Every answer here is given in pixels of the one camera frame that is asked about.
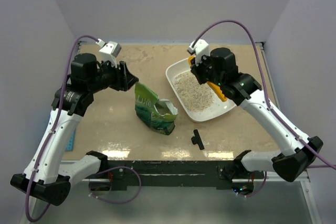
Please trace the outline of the yellow plastic scoop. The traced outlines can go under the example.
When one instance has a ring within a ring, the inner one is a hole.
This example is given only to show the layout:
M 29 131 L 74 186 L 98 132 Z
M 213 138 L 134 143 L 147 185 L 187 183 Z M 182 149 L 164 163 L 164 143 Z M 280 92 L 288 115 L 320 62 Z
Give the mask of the yellow plastic scoop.
M 192 65 L 192 61 L 195 59 L 194 56 L 190 56 L 188 58 L 188 64 L 191 66 Z M 225 95 L 222 93 L 221 89 L 219 86 L 213 84 L 212 82 L 207 82 L 208 86 L 214 91 L 214 93 L 218 96 L 218 98 L 222 101 L 222 102 L 226 102 L 227 98 L 225 97 Z

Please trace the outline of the green litter bag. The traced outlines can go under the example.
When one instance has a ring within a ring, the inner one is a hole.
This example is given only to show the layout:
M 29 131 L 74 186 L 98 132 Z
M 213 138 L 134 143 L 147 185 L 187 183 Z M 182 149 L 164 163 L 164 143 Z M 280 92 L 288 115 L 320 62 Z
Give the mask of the green litter bag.
M 159 96 L 146 85 L 135 85 L 135 112 L 150 129 L 163 135 L 170 135 L 175 129 L 178 109 L 168 99 Z

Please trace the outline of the black bag clip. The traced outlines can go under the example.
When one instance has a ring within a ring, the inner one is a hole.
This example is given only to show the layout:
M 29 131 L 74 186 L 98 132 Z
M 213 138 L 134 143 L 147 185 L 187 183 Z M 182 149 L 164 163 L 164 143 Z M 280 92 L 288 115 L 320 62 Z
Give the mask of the black bag clip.
M 193 130 L 194 135 L 191 137 L 191 141 L 193 145 L 197 145 L 200 150 L 204 150 L 204 144 L 202 142 L 201 136 L 199 134 L 199 131 L 197 129 Z

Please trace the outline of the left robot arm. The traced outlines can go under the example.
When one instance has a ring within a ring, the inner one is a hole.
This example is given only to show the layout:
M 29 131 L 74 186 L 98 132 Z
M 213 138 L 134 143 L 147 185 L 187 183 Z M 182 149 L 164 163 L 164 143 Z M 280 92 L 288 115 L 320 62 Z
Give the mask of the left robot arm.
M 29 165 L 21 174 L 12 176 L 10 184 L 48 204 L 59 206 L 70 189 L 83 179 L 108 174 L 107 156 L 89 151 L 67 170 L 60 163 L 68 142 L 94 101 L 94 94 L 111 88 L 128 91 L 137 82 L 124 61 L 116 66 L 107 61 L 99 62 L 93 54 L 78 54 L 70 64 L 66 87 L 56 91 L 52 102 L 49 124 L 43 139 Z

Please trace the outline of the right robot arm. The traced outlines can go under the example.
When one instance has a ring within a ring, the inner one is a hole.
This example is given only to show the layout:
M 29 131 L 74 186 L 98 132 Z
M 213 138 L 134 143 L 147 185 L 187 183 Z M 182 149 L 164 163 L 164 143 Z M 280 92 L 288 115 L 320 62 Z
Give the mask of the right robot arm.
M 224 95 L 248 112 L 276 141 L 279 150 L 254 152 L 246 150 L 235 159 L 234 173 L 246 178 L 254 171 L 275 172 L 287 182 L 293 182 L 315 160 L 323 146 L 318 137 L 309 137 L 291 123 L 265 97 L 258 81 L 239 72 L 235 55 L 225 47 L 213 50 L 190 49 L 191 73 L 199 84 L 207 82 L 219 87 Z

